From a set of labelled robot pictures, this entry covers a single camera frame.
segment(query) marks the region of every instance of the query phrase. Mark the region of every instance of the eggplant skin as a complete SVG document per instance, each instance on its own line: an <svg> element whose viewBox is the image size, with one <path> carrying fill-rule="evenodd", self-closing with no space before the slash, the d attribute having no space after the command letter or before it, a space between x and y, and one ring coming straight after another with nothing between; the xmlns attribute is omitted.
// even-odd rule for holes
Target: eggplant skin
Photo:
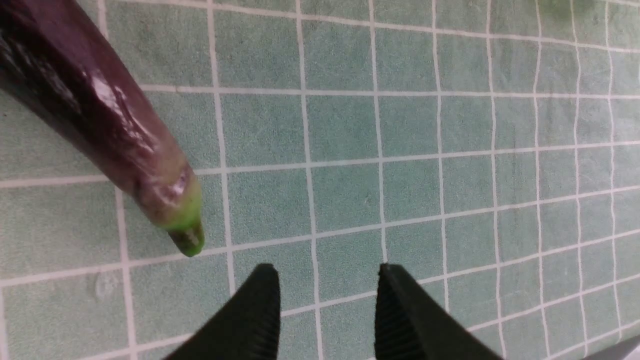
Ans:
<svg viewBox="0 0 640 360"><path fill-rule="evenodd" d="M132 196L183 254L200 252L200 183L145 94L74 0L0 0L0 88Z"/></svg>

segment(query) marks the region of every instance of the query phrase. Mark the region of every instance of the purple eggplant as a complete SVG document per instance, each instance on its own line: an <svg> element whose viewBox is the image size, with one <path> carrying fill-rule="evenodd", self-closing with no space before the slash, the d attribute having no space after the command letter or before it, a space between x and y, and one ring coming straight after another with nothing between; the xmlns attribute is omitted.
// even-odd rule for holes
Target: purple eggplant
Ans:
<svg viewBox="0 0 640 360"><path fill-rule="evenodd" d="M183 254L201 251L196 175L74 0L0 0L0 88L84 153Z"/></svg>

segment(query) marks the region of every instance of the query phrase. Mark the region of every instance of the eggplant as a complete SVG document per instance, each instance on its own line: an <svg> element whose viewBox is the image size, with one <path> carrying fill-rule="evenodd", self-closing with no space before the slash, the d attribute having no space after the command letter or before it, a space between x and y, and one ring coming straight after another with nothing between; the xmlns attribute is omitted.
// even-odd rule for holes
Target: eggplant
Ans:
<svg viewBox="0 0 640 360"><path fill-rule="evenodd" d="M183 254L201 251L193 169L74 0L0 0L0 88L84 153Z"/></svg>

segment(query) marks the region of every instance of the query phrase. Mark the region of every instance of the green tiled surface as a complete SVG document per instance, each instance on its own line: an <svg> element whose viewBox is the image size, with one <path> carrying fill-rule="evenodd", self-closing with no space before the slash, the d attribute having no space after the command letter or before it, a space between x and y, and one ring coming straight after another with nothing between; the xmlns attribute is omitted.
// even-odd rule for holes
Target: green tiled surface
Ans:
<svg viewBox="0 0 640 360"><path fill-rule="evenodd" d="M372 357L383 261L506 358L577 359L583 317L589 338L617 309L640 319L634 3L80 3L198 172L205 254L182 259L128 197L116 208L87 159L0 94L0 357L123 354L135 330L138 358L158 359L263 261L280 271L284 359Z"/></svg>

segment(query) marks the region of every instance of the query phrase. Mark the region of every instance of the green tile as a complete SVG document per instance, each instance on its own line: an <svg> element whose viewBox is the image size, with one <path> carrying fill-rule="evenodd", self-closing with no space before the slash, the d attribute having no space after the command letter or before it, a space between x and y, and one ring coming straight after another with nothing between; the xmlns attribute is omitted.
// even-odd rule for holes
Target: green tile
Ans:
<svg viewBox="0 0 640 360"><path fill-rule="evenodd" d="M296 21L215 12L221 86L300 88Z"/></svg>
<svg viewBox="0 0 640 360"><path fill-rule="evenodd" d="M225 219L220 176L205 175L198 178L202 186L205 249L222 247L225 245ZM124 211L129 258L156 258L179 253L167 233L153 226L130 197L124 199Z"/></svg>
<svg viewBox="0 0 640 360"><path fill-rule="evenodd" d="M611 140L611 114L606 99L580 99L578 143L604 143Z"/></svg>
<svg viewBox="0 0 640 360"><path fill-rule="evenodd" d="M380 222L377 165L315 168L312 174L318 231Z"/></svg>
<svg viewBox="0 0 640 360"><path fill-rule="evenodd" d="M367 0L301 0L301 6L303 13L369 20Z"/></svg>
<svg viewBox="0 0 640 360"><path fill-rule="evenodd" d="M640 54L611 52L611 63L613 65L611 93L614 95L640 94L640 81L632 80L638 78Z"/></svg>
<svg viewBox="0 0 640 360"><path fill-rule="evenodd" d="M196 331L228 299L226 255L131 268L131 291L139 343Z"/></svg>
<svg viewBox="0 0 640 360"><path fill-rule="evenodd" d="M0 93L0 180L99 174L91 161L7 93Z"/></svg>
<svg viewBox="0 0 640 360"><path fill-rule="evenodd" d="M435 91L432 34L377 29L376 70L380 90Z"/></svg>
<svg viewBox="0 0 640 360"><path fill-rule="evenodd" d="M374 297L322 309L324 358L361 360L373 357L375 313Z"/></svg>
<svg viewBox="0 0 640 360"><path fill-rule="evenodd" d="M538 99L540 146L573 145L575 99Z"/></svg>
<svg viewBox="0 0 640 360"><path fill-rule="evenodd" d="M219 166L216 109L211 94L147 92L147 98L193 168Z"/></svg>
<svg viewBox="0 0 640 360"><path fill-rule="evenodd" d="M223 95L228 166L305 162L299 96Z"/></svg>
<svg viewBox="0 0 640 360"><path fill-rule="evenodd" d="M384 156L438 152L435 97L383 96L378 101Z"/></svg>
<svg viewBox="0 0 640 360"><path fill-rule="evenodd" d="M602 239L611 235L611 196L597 195L580 199L582 241Z"/></svg>
<svg viewBox="0 0 640 360"><path fill-rule="evenodd" d="M502 324L502 333L507 356L518 354L518 358L522 360L547 357L541 311L505 321Z"/></svg>
<svg viewBox="0 0 640 360"><path fill-rule="evenodd" d="M578 58L572 45L542 43L538 92L574 94Z"/></svg>
<svg viewBox="0 0 640 360"><path fill-rule="evenodd" d="M128 345L120 271L10 286L3 296L12 359L78 359Z"/></svg>
<svg viewBox="0 0 640 360"><path fill-rule="evenodd" d="M314 311L285 316L281 319L278 359L316 360L316 314Z"/></svg>
<svg viewBox="0 0 640 360"><path fill-rule="evenodd" d="M500 260L520 259L538 252L538 212L536 206L498 212Z"/></svg>
<svg viewBox="0 0 640 360"><path fill-rule="evenodd" d="M436 1L436 28L484 33L487 0Z"/></svg>
<svg viewBox="0 0 640 360"><path fill-rule="evenodd" d="M438 160L384 164L385 220L440 214Z"/></svg>
<svg viewBox="0 0 640 360"><path fill-rule="evenodd" d="M382 262L380 230L332 236L317 243L320 301L373 291Z"/></svg>
<svg viewBox="0 0 640 360"><path fill-rule="evenodd" d="M575 154L573 150L540 152L540 198L575 195Z"/></svg>
<svg viewBox="0 0 640 360"><path fill-rule="evenodd" d="M0 190L0 278L120 261L111 183Z"/></svg>
<svg viewBox="0 0 640 360"><path fill-rule="evenodd" d="M640 274L640 235L634 234L615 239L616 242L616 275L624 279Z"/></svg>
<svg viewBox="0 0 640 360"><path fill-rule="evenodd" d="M491 98L445 96L440 113L442 151L463 152L491 149Z"/></svg>
<svg viewBox="0 0 640 360"><path fill-rule="evenodd" d="M544 301L557 300L580 290L578 250L567 250L542 257Z"/></svg>
<svg viewBox="0 0 640 360"><path fill-rule="evenodd" d="M281 291L282 310L314 303L314 268L309 241L235 251L236 285L243 284L260 263L273 264L280 283L285 284Z"/></svg>
<svg viewBox="0 0 640 360"><path fill-rule="evenodd" d="M611 78L609 53L604 50L589 49L587 47L581 47L579 51L581 70L580 93L608 94L609 81Z"/></svg>
<svg viewBox="0 0 640 360"><path fill-rule="evenodd" d="M578 242L578 213L575 200L540 205L542 251Z"/></svg>
<svg viewBox="0 0 640 360"><path fill-rule="evenodd" d="M606 334L618 327L616 297L613 286L583 296L587 337Z"/></svg>
<svg viewBox="0 0 640 360"><path fill-rule="evenodd" d="M548 306L545 308L545 318L552 354L585 341L580 298Z"/></svg>
<svg viewBox="0 0 640 360"><path fill-rule="evenodd" d="M583 289L608 284L614 280L611 240L583 247L580 258L582 260Z"/></svg>
<svg viewBox="0 0 640 360"><path fill-rule="evenodd" d="M442 160L446 213L493 206L491 158L465 156Z"/></svg>
<svg viewBox="0 0 640 360"><path fill-rule="evenodd" d="M376 22L431 26L431 0L374 0Z"/></svg>
<svg viewBox="0 0 640 360"><path fill-rule="evenodd" d="M228 186L234 243L288 238L311 232L304 170L231 174Z"/></svg>
<svg viewBox="0 0 640 360"><path fill-rule="evenodd" d="M307 112L309 146L314 161L378 155L372 97L309 96Z"/></svg>
<svg viewBox="0 0 640 360"><path fill-rule="evenodd" d="M493 213L449 218L445 232L449 272L495 263Z"/></svg>
<svg viewBox="0 0 640 360"><path fill-rule="evenodd" d="M308 88L373 88L369 27L303 21L303 36Z"/></svg>
<svg viewBox="0 0 640 360"><path fill-rule="evenodd" d="M415 279L442 275L440 220L388 227L388 261L402 265Z"/></svg>
<svg viewBox="0 0 640 360"><path fill-rule="evenodd" d="M483 38L438 35L438 67L442 90L489 91L486 40Z"/></svg>
<svg viewBox="0 0 640 360"><path fill-rule="evenodd" d="M502 315L540 305L540 265L538 259L505 266L500 270Z"/></svg>
<svg viewBox="0 0 640 360"><path fill-rule="evenodd" d="M535 152L496 155L495 182L498 205L535 201Z"/></svg>
<svg viewBox="0 0 640 360"><path fill-rule="evenodd" d="M532 92L536 75L538 43L523 40L492 39L491 47L493 91Z"/></svg>
<svg viewBox="0 0 640 360"><path fill-rule="evenodd" d="M495 320L496 271L485 270L449 279L449 309L462 326L469 327Z"/></svg>
<svg viewBox="0 0 640 360"><path fill-rule="evenodd" d="M121 1L106 6L109 41L137 81L212 85L207 9Z"/></svg>
<svg viewBox="0 0 640 360"><path fill-rule="evenodd" d="M497 149L533 147L536 117L533 99L495 98L495 146Z"/></svg>

